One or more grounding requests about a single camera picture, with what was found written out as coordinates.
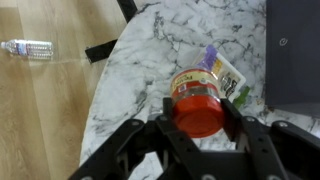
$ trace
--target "wooden floor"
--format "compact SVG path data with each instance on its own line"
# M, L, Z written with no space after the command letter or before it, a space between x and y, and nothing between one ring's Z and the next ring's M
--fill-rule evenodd
M78 167L83 131L106 61L84 50L121 34L115 0L0 0L0 41L51 41L51 62L0 50L0 179L62 180Z

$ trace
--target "jar label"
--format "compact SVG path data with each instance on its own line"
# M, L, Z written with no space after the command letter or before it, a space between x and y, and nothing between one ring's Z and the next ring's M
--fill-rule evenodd
M216 80L207 71L199 70L199 69L191 69L185 72L182 72L178 74L171 83L171 94L177 90L177 88L180 88L181 85L188 83L198 81L201 84L212 84L215 85Z
M217 80L205 70L191 69L178 74L171 82L171 97L174 102L192 95L209 95L219 98Z

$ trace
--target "marble countertop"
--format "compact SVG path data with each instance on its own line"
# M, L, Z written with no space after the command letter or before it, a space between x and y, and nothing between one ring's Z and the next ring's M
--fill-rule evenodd
M264 105L265 0L149 0L139 8L119 38L99 81L87 120L81 151L83 163L126 119L147 120L162 109L169 83L212 44L247 79L251 88L242 115L270 125L287 120L320 136L316 118ZM223 131L195 139L203 150L232 149ZM131 179L156 179L161 168L154 154Z

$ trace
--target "jar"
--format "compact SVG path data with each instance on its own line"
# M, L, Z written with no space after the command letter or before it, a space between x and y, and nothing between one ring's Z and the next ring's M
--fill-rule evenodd
M212 135L223 127L224 113L216 80L202 67L188 67L176 73L171 82L173 121L191 138Z

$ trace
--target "red lid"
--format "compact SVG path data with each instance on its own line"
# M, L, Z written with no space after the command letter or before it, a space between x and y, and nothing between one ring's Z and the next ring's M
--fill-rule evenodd
M192 138L210 136L223 127L221 104L211 96L190 96L173 108L174 121Z

